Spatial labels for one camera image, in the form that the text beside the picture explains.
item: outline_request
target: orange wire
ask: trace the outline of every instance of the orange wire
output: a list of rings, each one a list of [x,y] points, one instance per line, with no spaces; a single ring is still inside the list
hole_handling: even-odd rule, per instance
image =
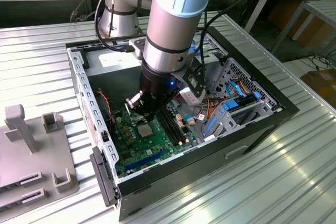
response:
[[[107,105],[107,108],[109,110],[110,132],[112,132],[112,112],[111,112],[111,108],[110,108],[108,98],[102,92],[100,92],[99,90],[97,90],[97,93],[100,94],[106,101],[106,105]]]
[[[241,88],[245,91],[245,94],[248,94],[248,91],[247,89],[245,88],[244,84],[242,81],[239,81],[240,85],[241,85]]]
[[[209,97],[207,95],[205,95],[207,100],[208,100],[208,106],[206,108],[206,116],[207,116],[207,119],[209,119],[209,108],[210,108],[210,101],[209,101]]]
[[[215,110],[216,110],[217,106],[220,105],[223,101],[226,101],[226,100],[228,100],[228,99],[229,99],[229,97],[226,97],[226,98],[222,99],[221,101],[219,101],[219,102],[216,104],[216,106],[214,107],[214,110],[212,111],[212,113],[211,113],[211,115],[209,116],[209,118],[211,118],[211,117],[213,116],[213,114],[215,113]]]

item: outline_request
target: red wire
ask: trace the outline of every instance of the red wire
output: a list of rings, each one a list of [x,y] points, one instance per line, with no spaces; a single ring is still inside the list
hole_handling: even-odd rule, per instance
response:
[[[106,101],[107,104],[107,108],[109,109],[109,118],[110,118],[110,132],[112,132],[112,113],[111,113],[111,108],[110,108],[110,104],[109,101],[107,99],[107,97],[100,91],[97,91],[98,94],[100,94]]]

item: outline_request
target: cable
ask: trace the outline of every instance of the cable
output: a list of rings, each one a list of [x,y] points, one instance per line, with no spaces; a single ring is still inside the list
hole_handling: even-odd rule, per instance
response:
[[[239,85],[237,83],[235,83],[234,81],[229,81],[225,84],[225,89],[226,89],[226,93],[228,94],[228,96],[230,98],[232,98],[232,95],[231,95],[231,92],[230,92],[230,89],[229,89],[229,86],[232,85],[236,90],[237,90],[237,93],[243,97],[245,97],[246,95],[242,92],[242,90],[240,89]]]
[[[205,9],[204,10],[204,27],[205,27],[207,21],[208,21],[208,14],[207,14],[207,11]]]
[[[211,118],[212,115],[215,113],[215,110],[216,110],[216,108],[218,107],[218,105],[220,105],[222,102],[224,102],[224,101],[226,101],[226,100],[228,100],[228,99],[229,99],[229,97],[226,97],[226,98],[222,99],[221,101],[219,101],[219,102],[216,104],[216,106],[214,107],[214,110],[212,111],[212,113],[211,113],[211,115],[210,115],[210,118]]]
[[[206,118],[209,119],[210,100],[209,100],[209,97],[207,95],[205,95],[205,96],[208,100],[208,106],[207,106],[207,109],[206,109]]]
[[[201,52],[201,71],[202,71],[202,78],[204,78],[204,72],[205,72],[205,63],[204,63],[204,54],[203,54],[203,42],[204,42],[204,38],[206,35],[206,31],[208,29],[208,27],[219,17],[221,17],[223,14],[225,14],[228,10],[232,9],[233,7],[239,5],[241,2],[243,2],[244,0],[238,0],[237,2],[233,3],[232,5],[230,5],[229,7],[225,8],[224,10],[222,10],[220,13],[218,13],[216,16],[214,16],[203,28],[202,33],[201,33],[201,39],[199,41],[199,46],[195,51],[195,54],[200,51]]]
[[[109,28],[109,38],[111,37],[111,31],[112,31],[112,25],[113,25],[113,14],[114,14],[114,0],[113,0],[112,10],[111,10],[111,19],[110,19],[110,28]]]
[[[330,59],[330,57],[331,57],[330,53],[332,53],[335,50],[330,51],[326,56],[319,56],[319,55],[316,55],[314,52],[311,51],[311,52],[309,52],[308,56],[299,57],[297,59],[300,60],[303,64],[311,67],[312,69],[314,69],[316,71],[319,71],[320,69],[328,69],[328,68],[336,69],[336,62],[334,62],[333,59]],[[313,64],[313,66],[311,64],[308,64],[308,63],[304,62],[302,59],[308,59]],[[325,66],[318,65],[314,61],[319,61],[320,63],[324,64]]]
[[[202,111],[203,111],[203,104],[201,105],[201,109],[200,109],[200,111],[195,115],[195,109],[196,109],[196,107],[194,108],[194,110],[193,110],[193,115],[194,115],[194,117],[195,118],[197,118],[201,113],[202,113]]]
[[[95,31],[96,31],[96,34],[97,34],[97,37],[98,37],[99,41],[105,47],[107,47],[108,49],[111,49],[112,51],[116,51],[116,52],[134,52],[135,49],[132,46],[130,46],[130,45],[123,46],[123,48],[114,48],[114,47],[111,47],[101,37],[100,32],[99,32],[99,26],[98,26],[98,22],[99,22],[98,10],[99,10],[99,8],[100,8],[100,6],[101,6],[102,3],[103,3],[103,0],[99,0],[98,5],[97,5],[97,9],[96,9],[96,13],[95,13],[95,21],[94,21],[94,24],[95,24],[94,28],[95,28]]]
[[[97,93],[100,94],[105,99],[105,101],[106,101],[107,108],[109,110],[110,133],[112,133],[112,112],[111,112],[111,108],[110,108],[110,103],[109,103],[107,97],[102,92],[100,92],[99,90],[97,90]]]
[[[238,21],[238,25],[242,26],[244,20],[246,19],[246,16],[249,14],[249,12],[251,11],[251,7],[255,6],[257,4],[258,0],[247,0],[247,3],[245,5],[244,10],[242,11],[242,13],[239,16],[239,21]]]
[[[239,80],[238,83],[239,83],[239,86],[241,87],[241,89],[243,90],[243,92],[244,92],[245,94],[248,94],[248,91],[247,91],[247,89],[245,88],[243,82],[242,82],[241,80]]]
[[[78,21],[86,21],[89,17],[91,17],[93,14],[95,14],[96,11],[94,10],[92,13],[88,14],[88,15],[80,15],[79,18],[75,19],[75,22]]]
[[[73,20],[76,18],[78,14],[78,9],[82,5],[83,2],[84,0],[81,0],[79,4],[77,5],[76,9],[72,11],[71,16],[70,16],[70,23],[74,22]]]

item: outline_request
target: metal bracket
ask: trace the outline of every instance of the metal bracket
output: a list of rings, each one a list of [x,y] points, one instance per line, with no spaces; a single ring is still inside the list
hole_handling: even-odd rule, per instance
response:
[[[184,66],[180,70],[172,72],[171,74],[177,80],[180,80],[187,84],[187,86],[197,98],[202,95],[202,92],[204,90],[204,78],[202,78],[201,74],[195,74],[195,72],[187,66]]]
[[[146,37],[130,39],[129,44],[135,48],[135,57],[138,60],[143,59],[143,51],[145,49]]]

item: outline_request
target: side panel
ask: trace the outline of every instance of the side panel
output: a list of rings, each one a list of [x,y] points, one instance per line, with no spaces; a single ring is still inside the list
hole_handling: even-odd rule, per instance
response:
[[[118,204],[118,207],[120,207],[119,220],[169,196],[175,191],[242,156],[243,152],[247,150],[253,142],[258,141],[259,138],[263,138],[263,133],[271,128],[272,127],[270,126],[269,128],[256,132],[212,155],[199,159],[198,161],[161,178],[140,190],[123,196],[121,198],[121,203]]]

